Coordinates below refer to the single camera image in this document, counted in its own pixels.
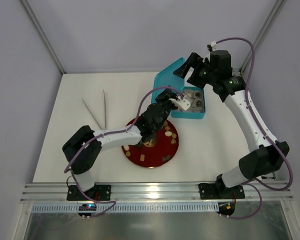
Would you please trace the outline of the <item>teal tin box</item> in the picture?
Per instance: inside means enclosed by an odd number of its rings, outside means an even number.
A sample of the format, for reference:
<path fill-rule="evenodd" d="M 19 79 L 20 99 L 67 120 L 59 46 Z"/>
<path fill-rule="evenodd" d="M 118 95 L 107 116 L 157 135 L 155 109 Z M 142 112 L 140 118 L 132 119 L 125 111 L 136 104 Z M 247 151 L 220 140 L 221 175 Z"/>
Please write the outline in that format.
<path fill-rule="evenodd" d="M 195 93 L 197 92 L 200 92 L 200 97 L 195 96 Z M 186 111 L 183 111 L 181 109 L 173 110 L 170 114 L 171 117 L 176 119 L 193 119 L 193 120 L 202 119 L 206 113 L 206 101 L 205 101 L 204 90 L 197 87 L 185 86 L 183 88 L 183 93 L 192 94 L 191 107 Z M 197 100 L 201 100 L 201 105 L 196 105 Z"/>

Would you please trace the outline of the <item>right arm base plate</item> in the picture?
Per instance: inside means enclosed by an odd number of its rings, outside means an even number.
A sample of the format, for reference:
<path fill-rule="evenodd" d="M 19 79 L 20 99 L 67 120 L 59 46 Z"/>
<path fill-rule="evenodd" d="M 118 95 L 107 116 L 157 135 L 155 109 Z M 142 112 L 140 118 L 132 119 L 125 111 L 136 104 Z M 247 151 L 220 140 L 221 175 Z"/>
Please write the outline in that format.
<path fill-rule="evenodd" d="M 222 199 L 244 199 L 245 192 L 242 185 L 227 188 L 216 183 L 200 183 L 198 185 L 201 200 L 222 200 Z"/>

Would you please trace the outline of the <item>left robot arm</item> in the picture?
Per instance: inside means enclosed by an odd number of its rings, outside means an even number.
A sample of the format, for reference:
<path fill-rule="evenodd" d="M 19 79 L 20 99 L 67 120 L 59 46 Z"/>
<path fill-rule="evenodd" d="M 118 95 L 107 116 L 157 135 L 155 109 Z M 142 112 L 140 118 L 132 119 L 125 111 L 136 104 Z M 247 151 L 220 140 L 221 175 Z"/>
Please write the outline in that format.
<path fill-rule="evenodd" d="M 68 186 L 67 200 L 110 200 L 109 185 L 97 185 L 92 177 L 100 153 L 121 148 L 126 157 L 144 168 L 160 167 L 175 156 L 179 147 L 176 128 L 168 121 L 171 111 L 183 97 L 164 89 L 143 113 L 118 130 L 94 131 L 84 125 L 62 146 L 69 172 L 75 184 Z"/>

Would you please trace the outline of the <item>metal serving tongs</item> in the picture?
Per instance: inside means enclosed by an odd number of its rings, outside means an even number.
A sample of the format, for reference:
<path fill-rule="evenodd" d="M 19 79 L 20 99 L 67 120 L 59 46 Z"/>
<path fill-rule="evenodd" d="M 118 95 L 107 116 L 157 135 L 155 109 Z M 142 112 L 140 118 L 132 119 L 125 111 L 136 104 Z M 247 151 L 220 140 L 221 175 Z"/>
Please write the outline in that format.
<path fill-rule="evenodd" d="M 84 97 L 82 97 L 81 100 L 98 128 L 100 130 L 106 130 L 108 126 L 106 91 L 104 89 L 102 90 L 101 100 L 97 100 L 94 104 L 91 104 L 91 102 L 87 101 Z"/>

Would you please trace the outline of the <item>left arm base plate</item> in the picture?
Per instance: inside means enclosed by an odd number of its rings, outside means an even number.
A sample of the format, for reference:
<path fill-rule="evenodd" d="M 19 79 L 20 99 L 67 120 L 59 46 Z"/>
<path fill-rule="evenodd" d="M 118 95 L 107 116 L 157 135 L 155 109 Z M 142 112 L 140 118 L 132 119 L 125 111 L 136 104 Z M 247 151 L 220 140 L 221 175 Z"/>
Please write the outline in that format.
<path fill-rule="evenodd" d="M 76 185 L 70 185 L 67 192 L 67 201 L 89 201 L 93 199 L 95 201 L 110 201 L 111 198 L 111 185 L 98 185 L 96 184 L 91 189 L 84 192 L 88 198 L 86 198 L 78 189 Z"/>

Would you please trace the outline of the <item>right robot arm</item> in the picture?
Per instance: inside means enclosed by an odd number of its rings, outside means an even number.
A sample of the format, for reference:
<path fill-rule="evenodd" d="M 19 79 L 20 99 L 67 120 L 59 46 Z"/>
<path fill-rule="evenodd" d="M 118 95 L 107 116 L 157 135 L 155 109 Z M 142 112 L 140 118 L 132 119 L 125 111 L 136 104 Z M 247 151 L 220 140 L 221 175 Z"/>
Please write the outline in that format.
<path fill-rule="evenodd" d="M 249 154 L 242 157 L 235 168 L 218 175 L 215 181 L 220 197 L 229 198 L 241 184 L 278 171 L 290 147 L 287 142 L 278 141 L 267 128 L 249 99 L 244 79 L 233 74 L 228 51 L 213 50 L 205 58 L 193 52 L 173 74 L 183 79 L 190 69 L 193 71 L 187 82 L 200 89 L 212 86 L 234 115 L 247 141 Z"/>

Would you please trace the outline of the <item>teal tin lid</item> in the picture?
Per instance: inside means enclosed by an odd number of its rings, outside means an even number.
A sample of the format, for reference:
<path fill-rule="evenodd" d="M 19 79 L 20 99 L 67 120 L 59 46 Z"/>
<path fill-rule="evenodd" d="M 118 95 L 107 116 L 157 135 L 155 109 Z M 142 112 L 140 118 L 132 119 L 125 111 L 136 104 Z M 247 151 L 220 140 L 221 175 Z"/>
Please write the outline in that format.
<path fill-rule="evenodd" d="M 161 70 L 154 78 L 153 88 L 170 86 L 179 92 L 182 92 L 185 86 L 185 80 L 173 74 L 175 70 L 185 63 L 183 57 L 174 61 L 172 64 Z"/>

